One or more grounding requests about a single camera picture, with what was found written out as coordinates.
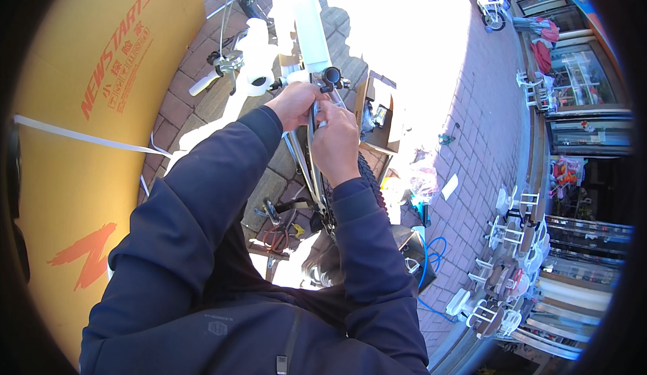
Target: hand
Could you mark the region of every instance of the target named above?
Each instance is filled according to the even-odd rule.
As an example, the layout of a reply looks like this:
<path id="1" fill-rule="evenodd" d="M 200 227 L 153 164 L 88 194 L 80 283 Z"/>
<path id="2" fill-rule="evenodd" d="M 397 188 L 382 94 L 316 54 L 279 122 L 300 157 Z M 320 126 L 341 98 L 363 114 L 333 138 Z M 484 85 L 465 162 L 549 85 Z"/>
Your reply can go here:
<path id="1" fill-rule="evenodd" d="M 329 101 L 319 101 L 317 122 L 328 123 L 314 131 L 312 159 L 335 188 L 349 179 L 360 177 L 357 167 L 360 133 L 352 112 Z"/>
<path id="2" fill-rule="evenodd" d="M 293 82 L 275 99 L 265 104 L 281 120 L 283 131 L 289 132 L 299 125 L 308 125 L 308 111 L 315 100 L 329 100 L 328 94 L 322 94 L 319 86 L 310 83 Z"/>

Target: navy blue jacket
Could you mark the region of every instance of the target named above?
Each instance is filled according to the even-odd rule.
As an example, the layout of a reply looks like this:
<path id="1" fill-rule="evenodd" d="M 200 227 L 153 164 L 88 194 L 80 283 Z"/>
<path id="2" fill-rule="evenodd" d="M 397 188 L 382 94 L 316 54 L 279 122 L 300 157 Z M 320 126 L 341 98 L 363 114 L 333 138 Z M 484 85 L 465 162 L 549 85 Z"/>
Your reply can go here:
<path id="1" fill-rule="evenodd" d="M 270 108 L 253 110 L 155 182 L 109 255 L 115 273 L 83 330 L 82 374 L 276 374 L 286 350 L 290 374 L 427 374 L 417 284 L 364 179 L 333 193 L 344 288 L 359 303 L 347 334 L 284 293 L 190 314 L 282 131 Z"/>

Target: blue hose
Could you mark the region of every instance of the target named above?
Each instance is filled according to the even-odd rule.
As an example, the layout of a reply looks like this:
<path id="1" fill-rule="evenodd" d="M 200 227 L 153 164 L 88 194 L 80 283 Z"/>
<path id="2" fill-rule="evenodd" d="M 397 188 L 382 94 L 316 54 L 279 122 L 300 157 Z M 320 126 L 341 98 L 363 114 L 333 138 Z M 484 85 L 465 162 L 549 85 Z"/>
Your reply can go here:
<path id="1" fill-rule="evenodd" d="M 440 239 L 442 239 L 442 241 L 444 241 L 444 246 L 442 247 L 442 251 L 441 251 L 441 253 L 440 253 L 440 254 L 438 254 L 438 253 L 432 253 L 432 254 L 428 255 L 428 254 L 427 254 L 427 250 L 428 250 L 430 247 L 432 247 L 432 246 L 433 246 L 433 244 L 434 244 L 437 240 L 440 240 Z M 442 256 L 444 255 L 444 252 L 447 250 L 447 240 L 445 240 L 445 238 L 444 238 L 444 237 L 439 236 L 439 237 L 437 237 L 437 238 L 433 239 L 433 240 L 432 240 L 432 241 L 431 241 L 427 246 L 423 247 L 423 249 L 425 250 L 425 265 L 424 265 L 424 268 L 423 268 L 423 275 L 420 277 L 420 283 L 418 283 L 418 289 L 420 289 L 420 287 L 423 285 L 423 282 L 425 281 L 425 275 L 427 274 L 427 264 L 433 264 L 433 263 L 435 263 L 435 262 L 438 262 L 438 265 L 436 266 L 436 272 L 438 272 L 438 270 L 440 269 L 440 267 L 441 267 L 441 258 L 442 258 Z M 429 261 L 429 259 L 430 259 L 432 256 L 436 256 L 436 258 L 435 258 L 433 261 Z M 431 306 L 429 306 L 429 305 L 427 305 L 426 303 L 424 303 L 422 299 L 418 298 L 418 302 L 420 302 L 421 304 L 423 304 L 423 306 L 425 306 L 425 308 L 429 309 L 429 310 L 430 310 L 430 311 L 432 311 L 433 313 L 441 315 L 441 316 L 442 316 L 442 318 L 443 318 L 443 319 L 445 319 L 445 320 L 447 320 L 448 322 L 450 322 L 450 323 L 456 323 L 456 322 L 457 322 L 457 321 L 455 321 L 455 320 L 448 319 L 448 318 L 447 318 L 447 316 L 445 316 L 445 315 L 444 315 L 444 314 L 442 314 L 441 312 L 438 312 L 436 309 L 433 309 Z"/>

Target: zipper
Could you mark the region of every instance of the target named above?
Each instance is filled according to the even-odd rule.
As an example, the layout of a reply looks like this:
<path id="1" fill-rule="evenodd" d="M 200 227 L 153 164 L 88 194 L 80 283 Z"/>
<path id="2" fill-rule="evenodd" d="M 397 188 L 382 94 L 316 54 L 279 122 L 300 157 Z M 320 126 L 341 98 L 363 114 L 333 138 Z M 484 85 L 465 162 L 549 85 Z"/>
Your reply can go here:
<path id="1" fill-rule="evenodd" d="M 292 330 L 290 337 L 285 344 L 285 354 L 276 356 L 276 373 L 277 375 L 288 375 L 290 372 L 290 364 L 292 363 L 292 354 L 295 352 L 296 336 L 299 333 L 299 325 L 301 325 L 301 309 L 295 307 L 295 321 L 292 323 Z"/>

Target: jacket sleeve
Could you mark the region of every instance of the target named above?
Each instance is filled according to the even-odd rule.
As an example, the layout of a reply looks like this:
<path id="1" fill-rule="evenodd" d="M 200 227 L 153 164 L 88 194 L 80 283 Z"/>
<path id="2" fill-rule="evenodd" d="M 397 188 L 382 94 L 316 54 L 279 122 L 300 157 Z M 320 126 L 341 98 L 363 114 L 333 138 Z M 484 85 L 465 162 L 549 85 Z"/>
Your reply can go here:
<path id="1" fill-rule="evenodd" d="M 188 313 L 214 268 L 214 251 L 281 140 L 268 107 L 216 131 L 158 179 L 134 209 L 130 233 L 110 252 L 114 275 L 83 330 L 79 359 L 92 373 L 102 343 Z"/>
<path id="2" fill-rule="evenodd" d="M 349 337 L 376 347 L 416 374 L 427 374 L 417 283 L 406 271 L 386 212 L 364 178 L 338 185 L 333 199 L 344 288 L 363 306 L 345 319 Z"/>

